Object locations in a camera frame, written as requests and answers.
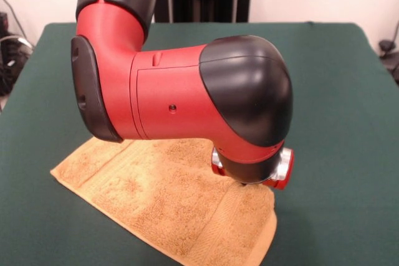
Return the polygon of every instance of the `orange towel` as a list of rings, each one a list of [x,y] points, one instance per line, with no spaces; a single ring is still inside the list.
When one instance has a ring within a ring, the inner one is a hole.
[[[276,231],[274,195],[213,174],[212,146],[92,138],[51,174],[181,264],[259,265]]]

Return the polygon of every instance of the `black cable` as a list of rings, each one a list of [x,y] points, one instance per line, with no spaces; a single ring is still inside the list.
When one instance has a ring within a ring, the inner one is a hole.
[[[397,39],[398,30],[399,30],[399,21],[398,21],[398,24],[397,24],[397,28],[395,29],[395,34],[393,35],[392,42],[394,42]]]
[[[17,18],[17,15],[16,15],[15,12],[14,12],[14,9],[12,8],[12,6],[10,5],[10,3],[9,3],[7,0],[3,0],[3,1],[4,1],[4,3],[8,6],[8,8],[10,9],[12,15],[13,15],[14,18],[15,18],[15,21],[16,21],[17,24],[18,24],[19,29],[20,29],[21,32],[22,32],[22,35],[23,35],[24,38],[26,39],[25,31],[24,31],[24,29],[22,28],[21,23],[19,23],[19,20],[18,20],[18,18]]]

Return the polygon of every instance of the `towel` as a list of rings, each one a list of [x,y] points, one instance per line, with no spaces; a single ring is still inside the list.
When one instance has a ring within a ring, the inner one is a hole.
[[[203,139],[92,138],[51,171],[62,185],[183,265],[259,265],[274,237],[274,194],[212,173]]]

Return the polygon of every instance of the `green table cover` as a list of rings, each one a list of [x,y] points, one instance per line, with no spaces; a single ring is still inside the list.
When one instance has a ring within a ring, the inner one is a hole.
[[[0,265],[176,265],[49,174],[91,135],[75,24],[46,27],[0,115]],[[153,24],[145,49],[269,39],[294,89],[296,152],[264,265],[399,265],[399,89],[353,24]]]

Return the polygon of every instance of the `red robot arm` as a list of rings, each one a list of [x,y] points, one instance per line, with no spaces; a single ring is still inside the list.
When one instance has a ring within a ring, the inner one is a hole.
[[[78,0],[71,61],[86,127],[97,138],[207,138],[212,169],[284,188],[292,86],[278,50],[255,36],[142,52],[155,0]]]

